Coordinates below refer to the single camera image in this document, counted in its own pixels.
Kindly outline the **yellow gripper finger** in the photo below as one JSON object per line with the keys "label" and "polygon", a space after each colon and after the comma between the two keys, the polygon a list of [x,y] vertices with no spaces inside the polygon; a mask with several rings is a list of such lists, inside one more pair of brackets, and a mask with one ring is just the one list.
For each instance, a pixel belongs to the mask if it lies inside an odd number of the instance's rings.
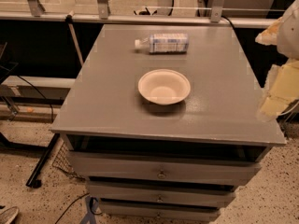
{"label": "yellow gripper finger", "polygon": [[270,26],[268,26],[265,30],[260,32],[255,37],[255,42],[265,46],[270,46],[270,45],[276,46],[278,44],[281,24],[282,24],[282,18],[278,18]]}
{"label": "yellow gripper finger", "polygon": [[270,121],[291,113],[299,100],[299,61],[289,59],[285,64],[273,64],[267,74],[263,98],[257,118]]}

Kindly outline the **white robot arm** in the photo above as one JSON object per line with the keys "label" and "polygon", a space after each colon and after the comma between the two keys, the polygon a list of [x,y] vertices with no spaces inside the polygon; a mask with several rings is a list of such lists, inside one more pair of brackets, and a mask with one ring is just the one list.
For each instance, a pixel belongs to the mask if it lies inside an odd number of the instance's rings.
{"label": "white robot arm", "polygon": [[259,33],[255,41],[276,46],[278,52],[288,58],[281,66],[273,64],[266,77],[257,116],[260,120],[270,121],[292,112],[297,105],[289,109],[290,104],[299,99],[299,0]]}

